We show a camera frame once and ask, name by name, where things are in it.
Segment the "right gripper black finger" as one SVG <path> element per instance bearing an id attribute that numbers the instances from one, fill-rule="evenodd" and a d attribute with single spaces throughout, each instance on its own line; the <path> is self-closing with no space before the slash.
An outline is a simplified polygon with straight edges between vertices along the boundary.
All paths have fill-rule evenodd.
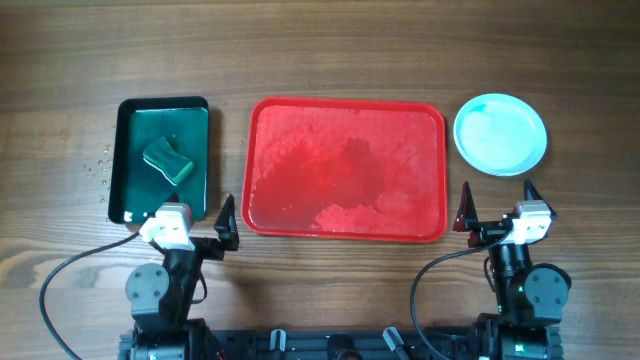
<path id="1" fill-rule="evenodd" d="M 463 183 L 461 201 L 453 223 L 454 231 L 475 231 L 478 229 L 478 216 L 470 185 Z"/>
<path id="2" fill-rule="evenodd" d="M 551 219 L 556 219 L 556 212 L 551 207 L 551 205 L 540 195 L 530 179 L 526 179 L 524 181 L 524 198 L 526 200 L 542 201 L 549 209 Z"/>

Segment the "light blue plate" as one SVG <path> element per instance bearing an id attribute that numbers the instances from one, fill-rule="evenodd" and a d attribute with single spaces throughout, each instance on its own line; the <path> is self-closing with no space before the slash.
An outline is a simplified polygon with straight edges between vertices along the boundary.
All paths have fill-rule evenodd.
<path id="1" fill-rule="evenodd" d="M 488 93 L 467 101 L 455 116 L 452 135 L 462 158 L 492 176 L 512 177 L 544 157 L 548 134 L 540 115 L 523 100 Z"/>

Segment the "green yellow scrub sponge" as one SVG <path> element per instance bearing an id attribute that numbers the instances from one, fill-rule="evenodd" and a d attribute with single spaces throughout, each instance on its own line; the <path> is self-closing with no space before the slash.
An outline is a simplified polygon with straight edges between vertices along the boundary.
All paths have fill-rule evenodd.
<path id="1" fill-rule="evenodd" d="M 194 163 L 176 152 L 164 137 L 153 140 L 144 148 L 143 160 L 173 186 L 179 185 L 195 168 Z"/>

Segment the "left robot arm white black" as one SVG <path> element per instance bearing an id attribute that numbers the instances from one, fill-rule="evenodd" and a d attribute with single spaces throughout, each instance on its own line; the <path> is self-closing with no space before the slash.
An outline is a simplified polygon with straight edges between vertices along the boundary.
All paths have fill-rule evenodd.
<path id="1" fill-rule="evenodd" d="M 216 238 L 192 237 L 188 205 L 166 202 L 140 227 L 143 241 L 163 255 L 160 264 L 137 267 L 125 293 L 134 328 L 119 342 L 120 360 L 224 359 L 223 346 L 203 319 L 189 319 L 198 284 L 206 282 L 202 264 L 221 261 L 239 248 L 235 200 L 229 195 L 214 224 Z"/>

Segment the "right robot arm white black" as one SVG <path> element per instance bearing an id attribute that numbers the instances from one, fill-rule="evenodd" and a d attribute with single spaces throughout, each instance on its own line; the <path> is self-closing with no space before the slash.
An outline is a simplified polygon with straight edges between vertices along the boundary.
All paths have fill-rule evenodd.
<path id="1" fill-rule="evenodd" d="M 548 237 L 557 214 L 529 180 L 524 199 L 497 221 L 478 218 L 468 183 L 462 187 L 453 225 L 469 234 L 468 247 L 486 250 L 498 312 L 472 324 L 472 359 L 559 360 L 564 357 L 558 325 L 572 280 L 560 267 L 534 264 L 529 247 Z"/>

